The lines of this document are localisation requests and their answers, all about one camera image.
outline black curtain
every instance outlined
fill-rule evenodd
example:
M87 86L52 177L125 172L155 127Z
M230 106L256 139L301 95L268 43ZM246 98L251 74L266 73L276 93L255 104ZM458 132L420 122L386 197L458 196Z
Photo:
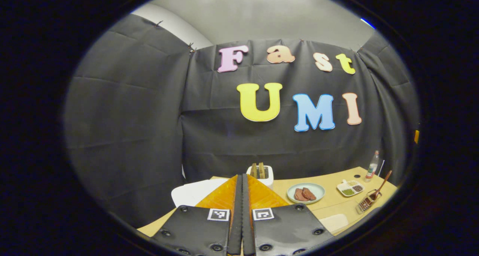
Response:
M239 68L218 73L219 50L247 45ZM267 48L288 46L292 63L271 64ZM313 53L327 55L331 72L319 70ZM354 75L335 57L352 60ZM89 50L73 76L65 105L65 136L72 164L89 193L133 227L174 208L170 192L186 181L231 177L253 162L274 169L276 179L368 167L374 150L404 171L410 124L418 102L410 75L379 34L358 52L325 43L254 40L223 43L190 53L173 34L139 16L115 24ZM240 111L239 84L256 83L257 108L269 108L264 85L277 82L281 110L268 122ZM349 125L342 94L358 95L362 123ZM296 132L298 107L307 94L317 104L332 95L335 128Z
M133 227L174 208L181 175L181 95L189 49L128 15L88 51L65 105L72 164L89 193Z

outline tabletop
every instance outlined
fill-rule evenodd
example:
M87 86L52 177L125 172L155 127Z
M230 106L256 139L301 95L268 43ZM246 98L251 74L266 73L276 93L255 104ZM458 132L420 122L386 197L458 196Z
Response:
M288 203L294 204L294 202L289 200L288 196L286 195L286 191L291 186L298 183L316 183L323 186L326 191L324 197L316 203L308 204L308 208L319 220L336 214L345 214L348 218L349 224L346 227L342 227L340 230L333 233L333 235L338 235L344 230L354 225L365 215L368 215L368 213L370 213L373 209L381 207L384 203L387 202L388 199L392 197L392 195L397 189L397 187L390 182L386 182L381 189L382 196L378 198L375 203L373 203L373 206L369 210L366 210L364 213L359 214L358 212L356 212L356 205L361 202L361 200L366 196L366 193L373 189L378 189L384 181L383 178L379 176L374 176L370 182L365 182L364 176L366 175L366 173L366 169L358 166L349 170L336 172L333 174L325 174L323 176L312 176L296 179L279 179L273 181L272 189ZM343 196L336 188L338 184L342 183L343 179L345 179L346 181L358 181L364 186L364 190L361 193L350 197ZM166 220L168 220L168 218L173 214L175 210L176 209L174 208L163 217L157 219L154 222L151 222L148 225L145 225L144 227L140 227L137 230L149 237L154 236L154 234L156 234L156 232L163 226L163 224L166 222Z

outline blue letter m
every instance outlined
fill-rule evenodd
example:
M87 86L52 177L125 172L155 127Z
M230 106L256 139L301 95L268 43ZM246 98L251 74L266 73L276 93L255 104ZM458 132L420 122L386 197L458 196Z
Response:
M309 130L309 126L306 124L306 117L308 117L313 129L318 127L320 119L321 130L334 129L335 125L332 121L333 97L331 95L321 95L316 107L314 107L310 97L306 94L296 94L293 96L293 100L298 104L298 124L295 126L295 131Z

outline plate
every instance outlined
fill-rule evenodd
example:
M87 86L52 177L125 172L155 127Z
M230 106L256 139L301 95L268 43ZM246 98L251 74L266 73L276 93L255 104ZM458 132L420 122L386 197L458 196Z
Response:
M306 202L296 200L295 191L297 188L300 188L300 189L308 188L314 194L314 196L316 196L316 200L306 201ZM291 201L295 203L308 205L308 204L316 203L317 201L321 200L321 198L323 198L323 196L326 194L326 190L322 186L315 183L299 183L294 186L291 186L288 189L286 194Z

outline steak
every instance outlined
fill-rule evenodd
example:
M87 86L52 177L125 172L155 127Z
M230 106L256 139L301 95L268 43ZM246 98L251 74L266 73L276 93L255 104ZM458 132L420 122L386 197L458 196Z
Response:
M303 196L308 200L316 200L316 196L308 188L303 188Z
M297 188L295 191L295 199L298 201L303 201L303 202L309 201L307 198L303 196L303 190L301 190L300 188Z

